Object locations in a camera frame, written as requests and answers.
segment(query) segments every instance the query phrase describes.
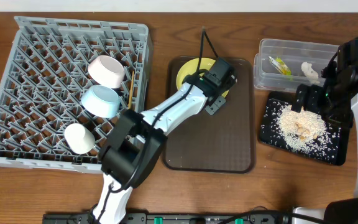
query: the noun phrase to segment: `white crumpled object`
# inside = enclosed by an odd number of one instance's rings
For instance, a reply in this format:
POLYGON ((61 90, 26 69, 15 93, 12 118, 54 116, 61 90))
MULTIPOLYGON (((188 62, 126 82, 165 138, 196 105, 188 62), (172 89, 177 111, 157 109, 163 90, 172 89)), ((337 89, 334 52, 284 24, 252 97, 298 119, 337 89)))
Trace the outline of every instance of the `white crumpled object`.
POLYGON ((311 68, 311 64, 303 62, 301 65, 302 72, 308 78, 311 84, 319 84, 318 73, 311 68))

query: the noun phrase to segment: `wooden stick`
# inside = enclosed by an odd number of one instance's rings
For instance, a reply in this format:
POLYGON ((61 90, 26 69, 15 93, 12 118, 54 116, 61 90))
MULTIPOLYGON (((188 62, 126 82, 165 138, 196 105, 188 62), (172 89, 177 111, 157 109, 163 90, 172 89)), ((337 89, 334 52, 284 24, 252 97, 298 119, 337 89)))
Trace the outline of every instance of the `wooden stick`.
POLYGON ((132 106, 132 93, 134 92, 135 71, 132 72, 131 89, 129 90, 128 109, 132 106))

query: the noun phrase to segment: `brown tray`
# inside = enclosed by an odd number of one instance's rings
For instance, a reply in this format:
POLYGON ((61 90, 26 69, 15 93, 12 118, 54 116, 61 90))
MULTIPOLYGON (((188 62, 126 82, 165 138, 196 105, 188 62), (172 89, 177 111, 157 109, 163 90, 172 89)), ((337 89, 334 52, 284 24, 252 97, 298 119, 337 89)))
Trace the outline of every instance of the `brown tray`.
MULTIPOLYGON (((179 69, 194 57, 178 57, 168 68, 167 97, 177 92, 179 69)), ((237 83, 226 103, 214 115, 205 110, 173 130, 163 152, 163 162, 173 170, 250 172, 256 162, 254 124, 254 77, 251 64, 226 58, 236 69, 237 83)))

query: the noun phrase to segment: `gray dish rack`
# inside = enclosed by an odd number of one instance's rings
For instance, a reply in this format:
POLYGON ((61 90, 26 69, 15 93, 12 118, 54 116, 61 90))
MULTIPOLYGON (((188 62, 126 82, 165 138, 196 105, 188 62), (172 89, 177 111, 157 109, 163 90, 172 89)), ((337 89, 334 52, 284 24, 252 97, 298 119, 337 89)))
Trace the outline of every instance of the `gray dish rack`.
POLYGON ((15 17, 20 30, 0 84, 0 166, 101 173, 97 155, 120 113, 127 109, 135 72, 132 108, 144 109, 150 76, 152 40, 143 24, 15 17), (125 79, 117 90, 121 105, 112 119, 81 106, 97 83, 88 65, 99 55, 122 62, 125 79), (96 139, 86 154, 74 154, 64 138, 71 123, 81 123, 96 139))

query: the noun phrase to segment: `plastic box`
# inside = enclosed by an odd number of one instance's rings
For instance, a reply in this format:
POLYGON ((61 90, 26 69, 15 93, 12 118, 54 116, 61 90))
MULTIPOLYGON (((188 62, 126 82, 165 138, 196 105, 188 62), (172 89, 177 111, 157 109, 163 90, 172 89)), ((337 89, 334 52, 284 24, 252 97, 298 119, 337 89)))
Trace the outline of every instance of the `plastic box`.
POLYGON ((99 55, 124 64, 117 91, 127 108, 135 72, 132 108, 144 109, 152 41, 143 24, 15 17, 20 30, 13 41, 0 84, 0 166, 101 173, 97 155, 119 117, 99 118, 80 99, 97 83, 88 65, 99 55), (71 123, 95 136, 88 153, 74 154, 64 138, 71 123))
POLYGON ((312 64, 312 69, 319 73, 320 77, 317 85, 322 86, 325 79, 321 78, 321 71, 338 47, 330 44, 263 39, 260 41, 259 54, 254 59, 254 86, 261 90, 296 92, 300 84, 311 85, 301 70, 303 62, 312 64), (280 74, 269 62, 269 56, 280 57, 290 68, 291 76, 280 74))

